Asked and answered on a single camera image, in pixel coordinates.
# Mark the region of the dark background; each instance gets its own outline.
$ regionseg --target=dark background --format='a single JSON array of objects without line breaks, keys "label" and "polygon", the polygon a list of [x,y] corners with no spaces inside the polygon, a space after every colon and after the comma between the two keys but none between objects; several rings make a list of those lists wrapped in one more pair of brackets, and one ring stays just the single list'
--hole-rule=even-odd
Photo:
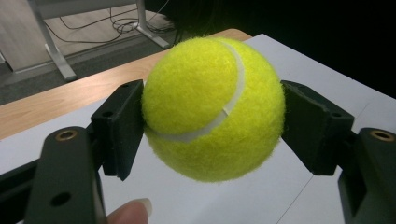
[{"label": "dark background", "polygon": [[[165,2],[146,1],[146,8]],[[386,1],[169,0],[161,13],[196,35],[228,28],[268,35],[396,99],[395,12]]]}]

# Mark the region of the desk leg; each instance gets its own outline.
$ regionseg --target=desk leg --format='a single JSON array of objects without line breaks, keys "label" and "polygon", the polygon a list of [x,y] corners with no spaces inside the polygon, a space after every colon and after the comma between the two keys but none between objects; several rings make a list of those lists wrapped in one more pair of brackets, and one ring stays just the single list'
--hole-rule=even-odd
[{"label": "desk leg", "polygon": [[40,27],[41,33],[46,39],[47,44],[45,45],[45,47],[47,49],[47,52],[49,53],[49,56],[55,62],[56,66],[61,71],[66,81],[73,81],[77,79],[77,76],[73,71],[73,69],[67,63],[66,59],[64,58],[62,53],[58,50],[58,48],[56,48],[55,43],[53,42],[52,37],[50,36],[50,32],[47,29],[46,23],[44,23],[44,19],[41,16],[37,4],[35,3],[35,0],[28,0],[28,2],[30,8],[33,11],[33,14],[35,15],[35,20],[37,21],[38,26]]},{"label": "desk leg", "polygon": [[168,42],[166,42],[165,40],[163,40],[162,38],[160,38],[159,36],[152,33],[149,30],[149,28],[147,27],[145,0],[137,0],[136,4],[137,4],[137,14],[139,17],[139,23],[138,23],[136,29],[140,33],[142,33],[143,35],[145,35],[146,37],[148,37],[149,39],[154,41],[156,44],[161,46],[161,48],[169,49],[171,47],[171,45]]}]

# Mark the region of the felt surface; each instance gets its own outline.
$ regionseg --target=felt surface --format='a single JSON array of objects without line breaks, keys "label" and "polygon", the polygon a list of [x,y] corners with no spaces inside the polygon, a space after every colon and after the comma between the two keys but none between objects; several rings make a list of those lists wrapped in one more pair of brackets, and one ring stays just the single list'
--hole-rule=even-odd
[{"label": "felt surface", "polygon": [[[162,133],[206,126],[230,100],[237,69],[229,47],[242,60],[245,86],[228,117],[188,142],[164,138]],[[278,143],[285,111],[276,71],[260,53],[242,42],[208,37],[170,50],[149,75],[142,104],[146,135],[157,156],[175,171],[204,182],[237,178],[258,168]]]}]

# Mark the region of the screw hole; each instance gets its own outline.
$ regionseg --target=screw hole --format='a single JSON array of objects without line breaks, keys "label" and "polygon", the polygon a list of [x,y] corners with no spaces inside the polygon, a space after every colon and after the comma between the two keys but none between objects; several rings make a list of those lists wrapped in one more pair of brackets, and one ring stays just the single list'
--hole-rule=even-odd
[{"label": "screw hole", "polygon": [[109,117],[111,117],[112,115],[113,115],[113,112],[111,112],[111,111],[107,111],[107,112],[105,112],[105,113],[102,114],[102,116],[103,116],[103,117],[106,117],[106,118],[109,118]]},{"label": "screw hole", "polygon": [[332,116],[333,117],[336,117],[336,118],[340,118],[341,117],[341,114],[340,113],[332,113]]},{"label": "screw hole", "polygon": [[58,141],[67,141],[77,136],[77,131],[75,130],[66,130],[56,135],[56,140]]},{"label": "screw hole", "polygon": [[381,141],[384,142],[393,142],[395,140],[395,137],[390,134],[390,133],[386,133],[383,131],[379,131],[379,130],[374,130],[370,132],[371,136],[373,136],[374,138],[377,138]]},{"label": "screw hole", "polygon": [[56,195],[55,197],[53,197],[52,200],[50,201],[50,204],[54,207],[62,206],[65,203],[67,203],[71,197],[72,196],[69,192],[62,192]]}]

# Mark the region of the black metal bracket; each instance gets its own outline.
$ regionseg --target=black metal bracket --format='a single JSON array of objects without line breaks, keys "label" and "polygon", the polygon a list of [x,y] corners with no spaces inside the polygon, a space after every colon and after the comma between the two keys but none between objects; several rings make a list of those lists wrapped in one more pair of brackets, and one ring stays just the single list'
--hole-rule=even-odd
[{"label": "black metal bracket", "polygon": [[[364,128],[353,116],[299,83],[282,81],[287,113],[282,138],[314,175],[336,166],[346,223],[396,223],[396,135]],[[140,140],[143,81],[121,85],[86,128],[50,134],[39,160],[0,175],[2,223],[106,223],[97,173],[128,177]]]},{"label": "black metal bracket", "polygon": [[314,175],[336,166],[346,223],[396,223],[396,135],[363,128],[353,116],[299,83],[282,81],[286,95],[283,140]]}]

